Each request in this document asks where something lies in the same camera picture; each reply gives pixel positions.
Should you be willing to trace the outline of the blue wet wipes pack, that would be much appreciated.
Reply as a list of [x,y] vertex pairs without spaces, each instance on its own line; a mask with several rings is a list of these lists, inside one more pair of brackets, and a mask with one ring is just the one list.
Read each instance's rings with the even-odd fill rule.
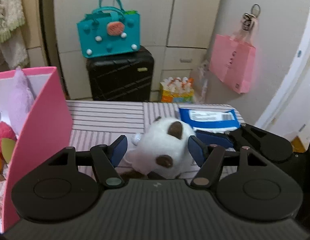
[[179,116],[182,122],[190,125],[194,131],[224,133],[241,126],[233,109],[227,112],[213,112],[179,108]]

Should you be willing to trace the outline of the white panda plush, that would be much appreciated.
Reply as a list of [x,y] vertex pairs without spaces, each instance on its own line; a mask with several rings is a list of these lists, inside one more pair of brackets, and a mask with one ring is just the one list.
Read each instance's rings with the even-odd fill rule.
[[188,139],[193,128],[174,117],[159,116],[141,136],[136,148],[124,155],[131,170],[120,172],[123,180],[151,179],[153,172],[165,179],[175,179],[192,165]]

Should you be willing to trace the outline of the striped table cloth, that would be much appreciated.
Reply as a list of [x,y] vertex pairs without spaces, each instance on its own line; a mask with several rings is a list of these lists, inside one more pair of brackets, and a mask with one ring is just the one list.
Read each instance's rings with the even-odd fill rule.
[[73,127],[69,145],[78,151],[87,151],[99,144],[110,145],[120,135],[128,139],[128,150],[136,133],[145,133],[159,116],[179,117],[179,109],[227,112],[234,107],[219,104],[159,103],[159,102],[107,102],[68,100]]

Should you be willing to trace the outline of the colourful gift bag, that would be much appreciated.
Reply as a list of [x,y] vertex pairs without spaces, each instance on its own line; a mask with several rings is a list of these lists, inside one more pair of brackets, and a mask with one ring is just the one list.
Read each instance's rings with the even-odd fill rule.
[[192,103],[194,96],[193,78],[169,77],[160,83],[160,102]]

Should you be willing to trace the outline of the pink storage box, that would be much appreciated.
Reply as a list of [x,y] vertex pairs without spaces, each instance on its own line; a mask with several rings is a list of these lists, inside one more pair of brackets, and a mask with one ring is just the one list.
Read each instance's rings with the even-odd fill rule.
[[31,111],[15,145],[6,180],[2,211],[2,232],[19,217],[11,200],[15,183],[56,152],[68,146],[73,120],[56,67],[25,68],[35,95]]

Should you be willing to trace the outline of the pink paper bag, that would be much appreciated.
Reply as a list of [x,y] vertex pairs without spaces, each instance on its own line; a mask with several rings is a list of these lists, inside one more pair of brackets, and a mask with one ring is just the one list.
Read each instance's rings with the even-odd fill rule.
[[231,36],[216,35],[209,71],[238,94],[248,93],[252,83],[256,48]]

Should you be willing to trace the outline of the black suitcase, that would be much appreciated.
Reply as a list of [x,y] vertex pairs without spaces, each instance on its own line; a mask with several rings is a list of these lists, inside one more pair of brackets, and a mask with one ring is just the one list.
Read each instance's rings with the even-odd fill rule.
[[138,51],[87,59],[94,101],[145,102],[150,98],[154,58],[143,46]]

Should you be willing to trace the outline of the purple plush toy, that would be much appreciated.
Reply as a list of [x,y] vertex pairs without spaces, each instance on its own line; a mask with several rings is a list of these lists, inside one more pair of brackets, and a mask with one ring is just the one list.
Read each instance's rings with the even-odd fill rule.
[[8,100],[8,115],[13,131],[20,135],[24,122],[34,103],[34,95],[29,88],[29,80],[20,67],[15,70],[13,87]]

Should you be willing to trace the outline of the teal felt handbag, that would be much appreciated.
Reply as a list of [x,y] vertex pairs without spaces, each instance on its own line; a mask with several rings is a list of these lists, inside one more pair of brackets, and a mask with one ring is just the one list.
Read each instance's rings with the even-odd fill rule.
[[118,7],[103,6],[77,23],[82,55],[87,58],[132,53],[140,49],[140,15]]

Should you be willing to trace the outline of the wardrobe cabinet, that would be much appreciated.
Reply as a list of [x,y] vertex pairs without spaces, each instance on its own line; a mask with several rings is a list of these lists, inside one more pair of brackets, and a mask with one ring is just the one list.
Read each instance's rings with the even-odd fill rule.
[[204,59],[221,0],[54,0],[57,46],[72,99],[92,97],[89,59],[150,51],[151,96]]

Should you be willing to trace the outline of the cream knitted sweater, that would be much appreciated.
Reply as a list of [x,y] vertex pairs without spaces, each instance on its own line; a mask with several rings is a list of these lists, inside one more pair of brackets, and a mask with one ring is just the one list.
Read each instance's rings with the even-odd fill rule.
[[10,69],[29,64],[21,32],[24,24],[22,0],[0,0],[0,52]]

